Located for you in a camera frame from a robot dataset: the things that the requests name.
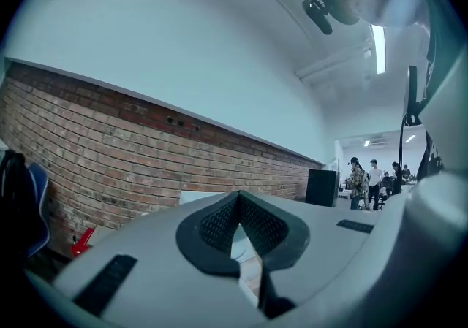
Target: microphone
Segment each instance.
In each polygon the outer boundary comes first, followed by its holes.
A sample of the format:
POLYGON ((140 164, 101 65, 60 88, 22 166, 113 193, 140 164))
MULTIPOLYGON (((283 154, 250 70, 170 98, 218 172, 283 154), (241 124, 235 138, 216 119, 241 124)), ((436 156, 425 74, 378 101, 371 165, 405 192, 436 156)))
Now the microphone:
POLYGON ((319 0, 304 0, 302 2, 302 8, 324 34, 331 34, 331 32, 333 32, 331 24, 325 17, 328 15, 328 12, 319 0))

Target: dark pants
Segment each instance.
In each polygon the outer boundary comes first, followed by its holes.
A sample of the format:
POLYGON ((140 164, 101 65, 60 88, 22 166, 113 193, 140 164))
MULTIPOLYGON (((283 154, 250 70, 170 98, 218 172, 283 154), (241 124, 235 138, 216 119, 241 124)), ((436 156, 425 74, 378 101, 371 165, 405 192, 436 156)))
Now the dark pants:
POLYGON ((359 196, 356 196, 351 199, 351 210, 359 210, 359 201, 361 198, 359 196))
POLYGON ((395 194, 400 194, 400 193, 401 193, 401 183, 395 180, 393 182, 392 196, 394 196, 395 194))
POLYGON ((379 184, 375 184, 374 186, 369 186, 369 203, 372 202, 372 197, 375 198, 374 210, 378 210, 379 208, 379 184))

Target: black speaker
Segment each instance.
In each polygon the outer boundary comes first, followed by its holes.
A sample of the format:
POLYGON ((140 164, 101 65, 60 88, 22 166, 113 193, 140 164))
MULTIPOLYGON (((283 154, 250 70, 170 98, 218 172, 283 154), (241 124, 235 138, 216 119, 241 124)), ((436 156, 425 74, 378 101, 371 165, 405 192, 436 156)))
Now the black speaker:
POLYGON ((336 206, 339 172, 310 169, 307 181, 306 202, 320 206, 336 206))

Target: white wall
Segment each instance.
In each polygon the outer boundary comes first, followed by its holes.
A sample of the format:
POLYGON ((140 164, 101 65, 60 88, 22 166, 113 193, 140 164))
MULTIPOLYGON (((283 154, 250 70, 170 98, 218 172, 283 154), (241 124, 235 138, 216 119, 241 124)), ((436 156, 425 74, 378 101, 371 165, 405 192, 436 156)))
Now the white wall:
POLYGON ((337 105, 339 111, 327 112, 329 137, 344 139, 362 134, 385 133, 401 127, 403 105, 385 107, 354 106, 347 110, 337 105))
POLYGON ((30 0, 5 56, 327 162, 320 106, 268 36, 214 0, 30 0))
MULTIPOLYGON (((423 142, 411 146, 403 144, 403 165, 407 164, 412 174, 416 175, 416 172, 418 172, 419 164, 423 158, 425 149, 426 145, 423 142)), ((347 162, 350 161, 353 156, 359 159, 359 162, 365 171, 369 171, 371 169, 370 162, 372 159, 376 159, 377 166, 382 171, 388 171, 391 176, 393 174, 392 163, 398 163, 399 149, 397 147, 371 149, 364 148, 362 146, 358 148, 345 148, 344 159, 346 163, 343 166, 343 176, 348 176, 351 173, 351 166, 348 166, 347 162)))
POLYGON ((335 159, 337 160, 337 170, 342 171, 344 166, 344 150, 341 142, 335 140, 335 159))

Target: brick wall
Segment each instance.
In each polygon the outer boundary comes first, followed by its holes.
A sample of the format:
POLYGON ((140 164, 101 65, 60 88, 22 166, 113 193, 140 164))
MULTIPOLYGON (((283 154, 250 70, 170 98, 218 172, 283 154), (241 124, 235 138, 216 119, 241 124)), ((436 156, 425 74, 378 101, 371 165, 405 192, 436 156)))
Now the brick wall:
POLYGON ((50 176, 51 246, 178 204, 181 190, 305 196, 313 161, 164 107, 12 64, 0 138, 50 176))

